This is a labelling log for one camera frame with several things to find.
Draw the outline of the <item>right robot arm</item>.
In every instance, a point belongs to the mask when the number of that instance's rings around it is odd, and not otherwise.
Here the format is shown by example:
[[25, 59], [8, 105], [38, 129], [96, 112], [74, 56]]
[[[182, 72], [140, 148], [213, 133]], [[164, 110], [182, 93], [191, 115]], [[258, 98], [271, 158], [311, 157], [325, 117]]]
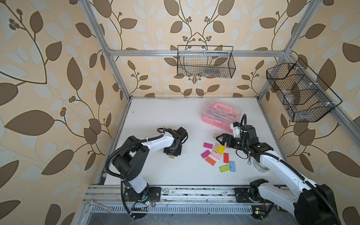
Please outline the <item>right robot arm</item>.
[[292, 214], [300, 225], [339, 225], [340, 218], [333, 191], [327, 185], [319, 185], [306, 178], [284, 161], [274, 149], [260, 142], [251, 125], [235, 122], [233, 134], [222, 134], [216, 140], [224, 146], [240, 150], [249, 160], [272, 171], [288, 187], [283, 190], [265, 179], [249, 185], [249, 198], [253, 202], [268, 200]]

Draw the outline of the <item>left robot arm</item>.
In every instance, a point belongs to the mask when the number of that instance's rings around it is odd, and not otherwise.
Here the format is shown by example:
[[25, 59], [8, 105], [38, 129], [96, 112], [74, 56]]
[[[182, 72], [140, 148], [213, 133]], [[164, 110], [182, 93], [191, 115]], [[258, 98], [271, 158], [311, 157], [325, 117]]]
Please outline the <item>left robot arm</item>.
[[158, 128], [159, 136], [138, 139], [130, 136], [124, 144], [116, 149], [106, 160], [105, 171], [108, 176], [121, 181], [121, 201], [125, 211], [132, 219], [139, 219], [136, 212], [155, 206], [160, 201], [161, 187], [150, 187], [140, 175], [148, 155], [163, 150], [168, 156], [179, 156], [182, 145], [188, 139], [187, 131], [180, 127], [177, 130]]

